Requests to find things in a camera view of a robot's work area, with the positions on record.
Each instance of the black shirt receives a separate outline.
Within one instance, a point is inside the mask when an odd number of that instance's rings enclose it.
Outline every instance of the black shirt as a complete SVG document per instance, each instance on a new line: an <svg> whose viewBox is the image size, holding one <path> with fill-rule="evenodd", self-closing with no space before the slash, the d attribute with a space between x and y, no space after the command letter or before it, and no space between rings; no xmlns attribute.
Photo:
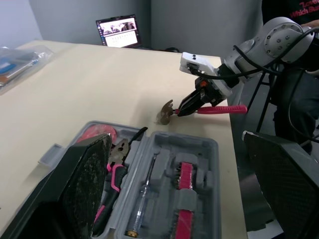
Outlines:
<svg viewBox="0 0 319 239"><path fill-rule="evenodd" d="M298 24L319 19L319 0L263 0L264 24L278 16L285 16Z"/></svg>

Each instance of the gray toolbox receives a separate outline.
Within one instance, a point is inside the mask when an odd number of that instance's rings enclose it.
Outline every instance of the gray toolbox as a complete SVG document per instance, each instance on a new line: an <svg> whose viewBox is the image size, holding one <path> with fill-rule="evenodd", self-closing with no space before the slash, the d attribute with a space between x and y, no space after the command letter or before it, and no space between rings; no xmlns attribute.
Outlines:
<svg viewBox="0 0 319 239"><path fill-rule="evenodd" d="M74 145L88 128L101 124L115 129L115 145L124 138L131 140L139 131L139 128L135 127L92 121L81 129L68 148ZM66 149L54 145L41 158L40 163L54 169L65 152ZM189 238L221 238L218 144L208 138L160 131L152 133L150 137L144 133L132 142L124 161L128 173L122 180L112 213L103 232L98 236L91 235L91 238L133 238L127 234L132 230L132 221L134 222L135 214L138 213L138 198L143 191L152 161L154 166L144 197L141 227L135 236L142 239L187 238L176 230L180 221L183 223L185 219L185 215L181 217L180 214L183 211L190 221L183 225L186 229L180 227L179 230L188 231ZM189 174L184 174L191 175L186 183L189 187L183 189L180 189L184 177L181 174L186 171L180 169L181 165L191 166Z"/></svg>

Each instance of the pliers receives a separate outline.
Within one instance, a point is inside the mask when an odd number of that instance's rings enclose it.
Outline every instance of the pliers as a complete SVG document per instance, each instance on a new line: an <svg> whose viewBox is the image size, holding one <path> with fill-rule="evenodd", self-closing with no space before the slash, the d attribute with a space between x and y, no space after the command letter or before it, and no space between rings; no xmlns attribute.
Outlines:
<svg viewBox="0 0 319 239"><path fill-rule="evenodd" d="M124 165L124 160L128 155L129 150L129 141L123 139L111 151L106 167L108 174L112 174L111 187L107 192L107 197L95 216L93 235L99 235L103 232L109 217L111 216L113 205L120 194L122 179L128 172L127 167Z"/></svg>

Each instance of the plastic bag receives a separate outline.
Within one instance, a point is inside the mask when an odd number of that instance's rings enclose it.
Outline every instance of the plastic bag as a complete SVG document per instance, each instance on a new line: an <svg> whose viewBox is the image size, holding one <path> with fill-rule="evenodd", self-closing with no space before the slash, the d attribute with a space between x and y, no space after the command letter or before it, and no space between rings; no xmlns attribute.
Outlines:
<svg viewBox="0 0 319 239"><path fill-rule="evenodd" d="M27 77L43 67L53 55L45 46L28 49L0 48L0 94L12 89Z"/></svg>

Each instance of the beige table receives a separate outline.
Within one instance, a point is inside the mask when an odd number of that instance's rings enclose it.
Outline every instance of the beige table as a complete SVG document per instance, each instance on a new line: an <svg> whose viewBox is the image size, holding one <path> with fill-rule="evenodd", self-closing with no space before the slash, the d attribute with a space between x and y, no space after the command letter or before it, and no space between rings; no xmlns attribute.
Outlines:
<svg viewBox="0 0 319 239"><path fill-rule="evenodd" d="M229 115L192 115L156 124L164 103L194 90L179 71L180 54L34 41L55 57L0 96L0 230L47 172L38 160L55 143L66 147L85 123L101 120L212 138L219 144L223 239L247 238ZM210 57L218 67L220 59Z"/></svg>

